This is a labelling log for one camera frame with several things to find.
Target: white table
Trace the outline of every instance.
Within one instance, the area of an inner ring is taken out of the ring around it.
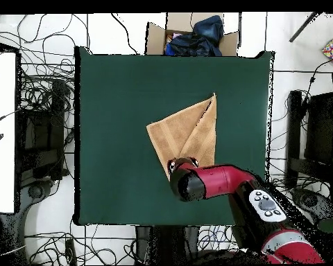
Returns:
[[[0,55],[0,117],[15,111],[15,54]],[[0,122],[0,212],[14,212],[15,114]]]

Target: cardboard box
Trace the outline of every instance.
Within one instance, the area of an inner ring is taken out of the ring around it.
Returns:
[[[167,35],[191,33],[195,23],[213,15],[219,15],[223,20],[223,12],[168,12],[166,15],[165,29],[148,22],[146,50],[144,52],[146,55],[163,55]],[[237,31],[222,37],[219,42],[219,50],[222,56],[237,56],[238,35]]]

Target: blue cloth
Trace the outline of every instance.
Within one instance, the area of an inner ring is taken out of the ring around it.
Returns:
[[[171,48],[170,46],[170,43],[168,43],[166,45],[166,48],[165,48],[165,55],[168,55],[168,56],[174,56],[175,55],[175,52],[173,51],[173,49]]]
[[[170,47],[180,56],[222,56],[218,48],[222,37],[222,19],[214,15],[196,23],[192,33],[174,38]]]

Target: white cable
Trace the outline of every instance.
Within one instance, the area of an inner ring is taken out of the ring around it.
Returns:
[[[9,252],[6,252],[6,253],[3,253],[3,254],[0,255],[0,257],[1,257],[1,256],[4,256],[4,255],[11,254],[11,253],[16,252],[16,251],[19,251],[19,250],[23,249],[25,246],[27,246],[27,245],[24,245],[24,246],[22,246],[22,247],[20,247],[20,248],[13,249],[12,251],[9,251]]]

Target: black pole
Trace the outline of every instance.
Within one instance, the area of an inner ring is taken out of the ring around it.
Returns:
[[[241,12],[238,12],[238,48],[241,47]]]
[[[295,38],[297,38],[298,35],[301,34],[301,32],[304,30],[304,28],[307,26],[307,24],[309,24],[314,18],[316,18],[320,14],[321,14],[321,12],[313,12],[313,13],[311,13],[311,15],[308,16],[308,18],[303,23],[303,25],[297,30],[297,32],[295,33],[295,35],[292,36],[292,38],[290,39],[290,43],[292,43],[293,41],[295,41]]]

